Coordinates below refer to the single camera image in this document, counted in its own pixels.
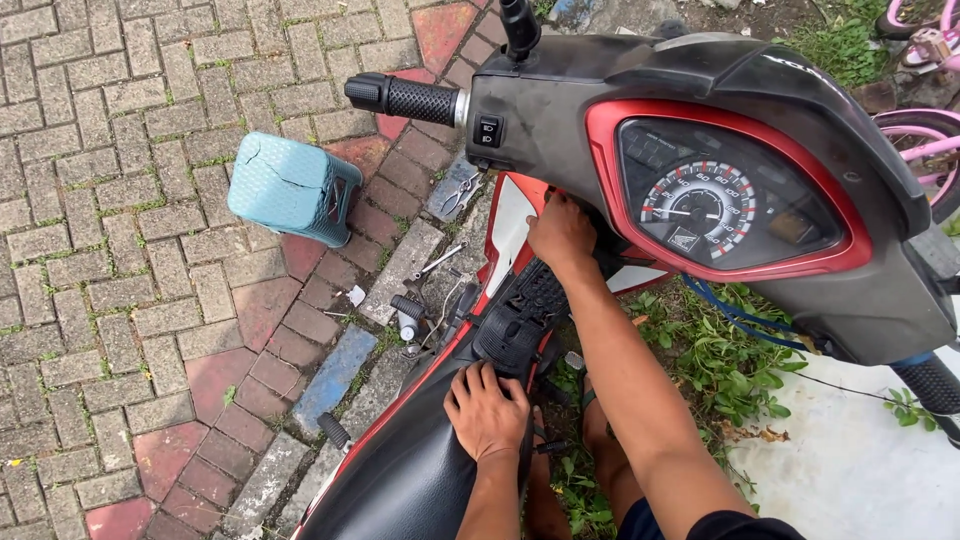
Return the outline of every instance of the plastic stool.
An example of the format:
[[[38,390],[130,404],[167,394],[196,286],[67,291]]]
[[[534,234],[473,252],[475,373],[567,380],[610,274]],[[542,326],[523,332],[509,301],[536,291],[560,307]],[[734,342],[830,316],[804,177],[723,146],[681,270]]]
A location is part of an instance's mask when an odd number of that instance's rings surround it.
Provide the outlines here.
[[[253,132],[240,141],[227,206],[275,233],[347,244],[350,195],[363,185],[360,169],[323,149]]]

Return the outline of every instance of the handlebar grip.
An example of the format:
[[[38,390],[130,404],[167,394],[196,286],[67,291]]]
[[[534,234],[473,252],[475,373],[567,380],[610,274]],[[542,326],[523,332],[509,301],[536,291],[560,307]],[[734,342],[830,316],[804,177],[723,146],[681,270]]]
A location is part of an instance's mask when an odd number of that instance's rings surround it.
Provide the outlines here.
[[[456,122],[460,90],[407,81],[383,73],[361,73],[347,79],[344,94],[355,109],[452,128]]]
[[[890,368],[933,415],[950,444],[960,449],[960,380],[934,353],[901,360]]]

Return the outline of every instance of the speedometer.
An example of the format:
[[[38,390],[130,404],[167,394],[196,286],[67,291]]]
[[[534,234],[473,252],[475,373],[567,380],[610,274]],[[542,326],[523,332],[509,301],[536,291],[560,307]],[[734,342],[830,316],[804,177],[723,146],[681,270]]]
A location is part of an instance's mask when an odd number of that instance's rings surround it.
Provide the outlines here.
[[[639,221],[664,229],[662,238],[686,253],[729,253],[747,235],[756,216],[756,193],[733,165],[698,160],[675,167],[643,200]]]

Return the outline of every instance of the hand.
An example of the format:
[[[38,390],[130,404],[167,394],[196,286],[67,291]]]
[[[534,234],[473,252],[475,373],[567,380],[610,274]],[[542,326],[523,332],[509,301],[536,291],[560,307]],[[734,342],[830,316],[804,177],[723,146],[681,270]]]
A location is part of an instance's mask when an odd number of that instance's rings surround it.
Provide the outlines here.
[[[530,402],[519,380],[498,378],[489,362],[473,362],[453,377],[444,409],[457,440],[476,461],[519,454],[530,418]]]
[[[593,258],[597,231],[580,207],[562,194],[554,193],[543,214],[528,216],[527,224],[527,242],[554,273],[565,265]]]

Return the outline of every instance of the scooter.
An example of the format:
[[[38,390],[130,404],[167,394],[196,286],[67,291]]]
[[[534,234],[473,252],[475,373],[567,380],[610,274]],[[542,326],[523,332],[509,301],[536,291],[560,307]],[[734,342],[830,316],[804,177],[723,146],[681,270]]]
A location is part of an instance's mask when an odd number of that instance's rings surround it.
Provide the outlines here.
[[[501,172],[480,284],[358,440],[321,418],[345,455],[292,540],[456,536],[476,467],[443,408],[454,372],[483,358],[529,387],[561,352],[564,291],[525,241],[554,192],[589,215],[614,293],[675,272],[705,294],[696,280],[744,282],[792,317],[797,346],[891,366],[960,448],[960,381],[930,352],[956,341],[960,253],[842,88],[756,39],[541,38],[527,0],[499,1],[508,44],[470,93],[379,73],[345,84],[358,109],[465,129],[469,162]]]

